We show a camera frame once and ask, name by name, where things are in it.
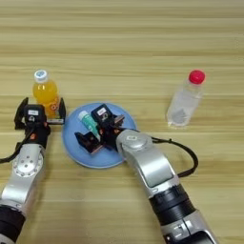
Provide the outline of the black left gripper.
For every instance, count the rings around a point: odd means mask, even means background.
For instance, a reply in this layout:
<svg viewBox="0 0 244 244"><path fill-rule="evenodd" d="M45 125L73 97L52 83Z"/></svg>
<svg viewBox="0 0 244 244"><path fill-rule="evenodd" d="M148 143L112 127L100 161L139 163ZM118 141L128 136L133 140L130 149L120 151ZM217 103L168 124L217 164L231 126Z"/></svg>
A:
<svg viewBox="0 0 244 244"><path fill-rule="evenodd" d="M24 124L22 119L24 117L24 109L28 105L29 99L26 97L18 106L14 116L15 129L24 130L25 138L22 144L38 144L43 148L47 147L48 137L51 133L51 128L48 125L64 125L66 120L66 105L64 99L61 98L58 109L52 118L48 118L44 123L30 123Z"/></svg>

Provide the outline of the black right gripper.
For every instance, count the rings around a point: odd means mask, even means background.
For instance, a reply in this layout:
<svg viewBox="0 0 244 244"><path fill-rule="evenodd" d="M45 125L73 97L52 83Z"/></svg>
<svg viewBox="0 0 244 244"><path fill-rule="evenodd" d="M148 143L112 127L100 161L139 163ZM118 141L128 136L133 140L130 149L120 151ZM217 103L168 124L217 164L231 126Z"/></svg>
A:
<svg viewBox="0 0 244 244"><path fill-rule="evenodd" d="M102 147L116 151L116 138L124 131L122 128L124 119L124 115L115 115L113 124L99 124L98 132L100 136L98 137L92 132L87 132L86 134L76 132L74 135L78 144L89 154L98 152Z"/></svg>

